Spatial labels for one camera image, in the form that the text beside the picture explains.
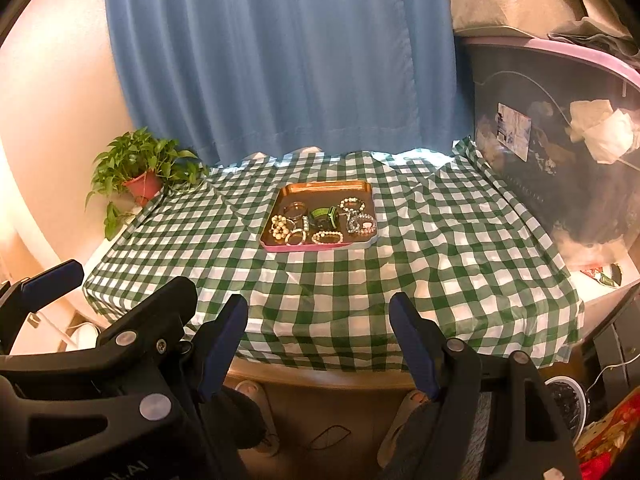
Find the curtain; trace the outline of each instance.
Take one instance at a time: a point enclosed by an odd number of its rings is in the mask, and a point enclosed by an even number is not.
[[[106,10],[136,126],[209,164],[304,146],[449,153],[472,131],[449,0],[106,0]]]

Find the flower pot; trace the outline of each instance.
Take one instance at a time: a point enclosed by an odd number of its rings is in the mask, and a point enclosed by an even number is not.
[[[162,180],[153,171],[147,171],[125,182],[124,186],[129,189],[138,205],[145,206],[162,189]]]

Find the rectangular tray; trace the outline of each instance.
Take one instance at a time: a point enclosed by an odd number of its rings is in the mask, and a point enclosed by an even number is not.
[[[311,212],[319,207],[338,206],[340,200],[354,196],[365,204],[364,212],[372,215],[378,224],[376,210],[373,205],[371,185],[365,180],[334,180],[328,182],[300,182],[289,184],[280,189],[271,213],[267,217],[262,229],[260,244],[270,253],[297,253],[300,251],[333,251],[336,249],[364,249],[375,243],[378,239],[378,231],[370,235],[350,235],[347,233],[346,216],[338,216],[340,231],[344,242],[341,244],[319,245],[311,241],[311,236],[302,245],[286,245],[277,243],[269,232],[271,218],[282,214],[284,208],[292,202],[304,202]]]

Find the beige slipper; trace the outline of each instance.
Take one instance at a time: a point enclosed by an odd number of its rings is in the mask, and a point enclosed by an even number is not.
[[[400,403],[400,407],[396,412],[394,421],[391,423],[391,427],[389,427],[389,431],[386,432],[385,438],[382,441],[382,444],[380,444],[380,449],[378,450],[378,465],[381,468],[384,468],[389,462],[391,462],[391,457],[396,451],[398,435],[402,431],[402,428],[404,428],[405,422],[409,419],[409,415],[411,415],[423,402],[428,401],[428,397],[418,390],[412,390],[406,394]]]
[[[253,381],[242,381],[241,383],[238,383],[236,386],[236,392],[245,394],[258,405],[258,408],[260,408],[260,414],[262,415],[262,420],[264,420],[264,423],[267,426],[267,433],[265,434],[264,439],[260,444],[258,444],[258,446],[254,447],[254,449],[258,453],[262,453],[267,456],[275,455],[280,450],[280,439],[276,433],[276,426],[273,423],[273,415],[271,414],[271,407],[269,405],[267,394],[264,392],[260,384]]]

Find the green and white checkered tablecloth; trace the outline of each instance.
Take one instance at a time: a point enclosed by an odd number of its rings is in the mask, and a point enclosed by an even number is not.
[[[422,158],[287,155],[214,168],[199,188],[152,200],[88,276],[94,309],[117,319],[172,276],[191,278],[191,328],[232,293],[249,302],[238,355],[293,367],[389,370],[402,354],[386,307],[403,290],[446,336],[482,353],[566,360],[583,305],[540,224],[470,140],[436,169]],[[258,241],[278,190],[367,180],[379,238],[364,250],[267,253]]]

